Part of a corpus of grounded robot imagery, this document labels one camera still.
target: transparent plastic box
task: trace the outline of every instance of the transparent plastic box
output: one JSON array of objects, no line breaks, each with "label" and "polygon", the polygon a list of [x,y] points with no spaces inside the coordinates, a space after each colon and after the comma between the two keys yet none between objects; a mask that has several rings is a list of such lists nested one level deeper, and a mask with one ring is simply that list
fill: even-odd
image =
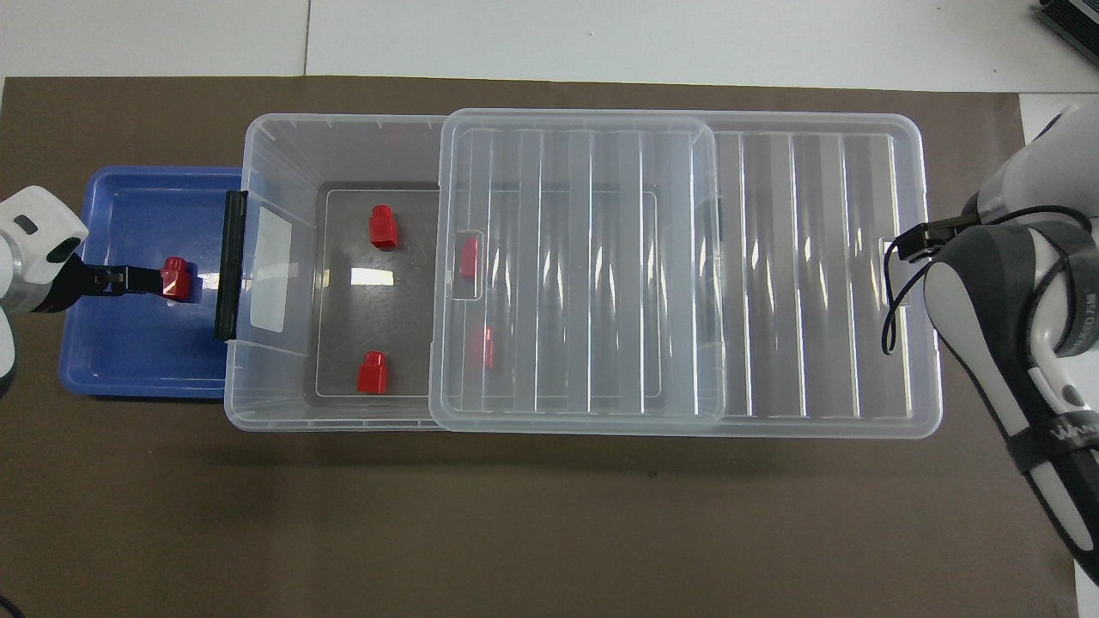
[{"label": "transparent plastic box", "polygon": [[[248,191],[243,285],[225,373],[233,424],[437,429],[428,376],[444,120],[288,113],[253,121],[241,180]],[[396,251],[369,243],[376,203],[388,203],[399,222]],[[386,395],[355,389],[370,350],[390,355]]]},{"label": "transparent plastic box", "polygon": [[[918,289],[878,349],[885,246],[926,220],[902,117],[276,114],[242,185],[244,429],[920,438],[942,416]],[[375,203],[396,252],[367,241]],[[367,350],[386,395],[355,391]]]}]

